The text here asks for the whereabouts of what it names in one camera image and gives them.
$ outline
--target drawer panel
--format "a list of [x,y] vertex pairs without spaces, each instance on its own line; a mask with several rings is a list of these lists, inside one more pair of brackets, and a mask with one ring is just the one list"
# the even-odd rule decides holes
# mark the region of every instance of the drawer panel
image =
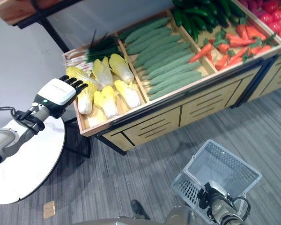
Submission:
[[281,88],[281,56],[271,66],[249,101]]
[[122,132],[114,135],[104,134],[103,136],[123,151],[127,151],[134,147],[134,145],[125,137]]
[[124,131],[124,134],[139,145],[178,129],[180,107],[156,116]]
[[225,108],[225,105],[240,83],[241,81],[234,82],[224,88],[184,104],[182,106],[180,126],[185,126]]

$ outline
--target white wall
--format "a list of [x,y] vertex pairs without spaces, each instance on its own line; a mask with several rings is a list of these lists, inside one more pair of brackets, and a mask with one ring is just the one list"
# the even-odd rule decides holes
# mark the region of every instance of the white wall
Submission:
[[[39,24],[20,30],[0,19],[0,106],[26,111],[38,90],[65,73],[62,51]],[[0,127],[11,117],[0,112]]]
[[70,49],[172,6],[171,0],[83,0],[48,19]]
[[[70,49],[91,42],[97,36],[160,12],[171,0],[84,0],[49,17]],[[62,51],[42,26],[33,24],[23,30],[0,19],[0,106],[26,111],[38,90],[54,77],[61,77]],[[74,116],[69,107],[65,118]],[[0,112],[0,127],[10,120]]]

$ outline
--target wooden produce bin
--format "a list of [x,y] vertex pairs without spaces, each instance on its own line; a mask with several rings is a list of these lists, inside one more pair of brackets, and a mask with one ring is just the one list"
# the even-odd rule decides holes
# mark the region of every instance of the wooden produce bin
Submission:
[[[242,4],[237,0],[233,0],[247,15],[252,18],[256,24],[259,25],[263,30],[265,30],[270,35],[274,32],[263,23],[254,13],[246,9]],[[279,35],[276,35],[277,42],[281,45],[281,38]],[[263,73],[263,79],[260,80],[260,83],[256,85],[256,89],[249,97],[248,101],[254,100],[260,96],[268,94],[274,90],[281,88],[281,48],[278,51],[278,56],[274,58],[274,62],[270,63],[268,68]]]
[[[62,0],[36,0],[40,9],[46,9]],[[9,25],[36,13],[30,0],[0,0],[0,17]]]
[[[171,28],[173,33],[180,34],[181,41],[191,44],[190,51],[198,53],[199,46],[182,26],[176,26],[170,11],[161,12],[153,17],[163,16],[171,17],[167,27]],[[147,95],[150,88],[146,86],[148,82],[140,79],[143,71],[137,71],[133,67],[135,55],[128,56],[126,45],[121,41],[118,43],[135,76],[134,81],[139,87],[142,105],[129,110],[125,102],[119,100],[117,107],[121,114],[109,120],[106,120],[102,115],[103,112],[96,107],[91,114],[81,115],[78,113],[76,101],[74,106],[80,133],[84,136],[95,135],[122,155],[135,146],[234,105],[261,68],[262,57],[267,58],[267,54],[264,53],[258,56],[258,59],[249,59],[241,66],[234,65],[217,71],[209,60],[203,57],[200,59],[201,66],[198,69],[202,73],[200,80],[150,101]],[[83,54],[81,52],[87,48],[88,45],[65,53],[64,61]],[[278,47],[273,48],[268,54],[276,54],[275,51],[278,50]]]

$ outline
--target black cable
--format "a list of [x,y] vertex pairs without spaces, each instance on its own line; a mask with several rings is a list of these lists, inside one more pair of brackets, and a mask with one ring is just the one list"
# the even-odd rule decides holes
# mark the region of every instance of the black cable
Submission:
[[10,114],[12,116],[12,118],[19,124],[21,124],[22,126],[28,128],[29,130],[31,130],[35,135],[37,134],[37,131],[35,129],[33,129],[32,127],[28,126],[26,123],[20,121],[18,119],[18,117],[16,117],[15,115],[15,108],[11,107],[11,106],[3,106],[0,107],[0,111],[10,111]]
[[248,218],[249,214],[250,214],[251,205],[250,205],[249,201],[248,201],[246,198],[242,197],[242,196],[237,197],[237,198],[234,198],[233,201],[235,202],[235,201],[238,200],[238,199],[244,200],[244,201],[247,203],[247,210],[246,210],[246,212],[245,212],[245,214],[244,214],[244,216],[243,216],[243,218],[242,218],[243,221],[245,221],[245,220]]

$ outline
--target carrot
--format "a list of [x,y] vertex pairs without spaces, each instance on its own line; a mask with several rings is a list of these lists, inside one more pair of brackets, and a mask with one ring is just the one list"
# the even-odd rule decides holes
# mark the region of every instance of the carrot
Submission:
[[229,44],[220,44],[219,45],[219,50],[223,54],[226,54],[226,52],[229,50],[229,48],[230,48]]
[[264,53],[267,50],[270,50],[272,47],[270,45],[263,46],[256,54]]
[[249,39],[247,31],[245,29],[245,25],[243,25],[243,24],[238,25],[237,28],[236,28],[236,32],[238,33],[238,35],[242,39],[244,39],[244,40],[248,40]]
[[260,33],[255,27],[246,25],[245,27],[249,39],[255,39],[260,38],[262,41],[266,39],[266,36],[264,36],[262,33]]
[[238,35],[236,35],[236,34],[226,33],[225,38],[230,40],[232,38],[240,38],[240,37]]
[[243,58],[242,57],[238,57],[238,58],[234,58],[233,60],[229,60],[229,62],[227,63],[226,67],[231,67],[239,62],[242,62]]
[[208,52],[206,57],[209,59],[209,61],[212,63],[212,65],[214,64],[214,61],[212,59],[212,55],[211,55],[211,52]]
[[237,59],[237,58],[241,58],[241,57],[245,54],[245,52],[248,50],[248,48],[249,48],[249,47],[244,47],[244,48],[242,48],[236,55],[234,55],[234,56],[231,57],[231,59],[229,60],[229,62],[230,62],[230,61],[233,61],[233,60],[235,60],[235,59]]
[[225,66],[226,62],[228,61],[229,59],[229,55],[228,54],[225,54],[220,60],[218,60],[215,64],[215,68],[217,70],[221,70],[223,69],[223,67]]
[[212,50],[212,45],[210,43],[208,43],[201,49],[201,51],[198,54],[196,54],[194,57],[192,57],[189,62],[195,62],[196,60],[207,55],[211,50]]
[[256,47],[254,47],[254,48],[250,48],[250,50],[249,50],[249,55],[256,55],[257,54],[257,52],[259,51],[261,49],[261,46],[256,46]]
[[243,40],[240,37],[232,38],[232,39],[230,39],[230,47],[231,48],[244,47],[244,46],[253,44],[255,42],[256,42],[256,40]]

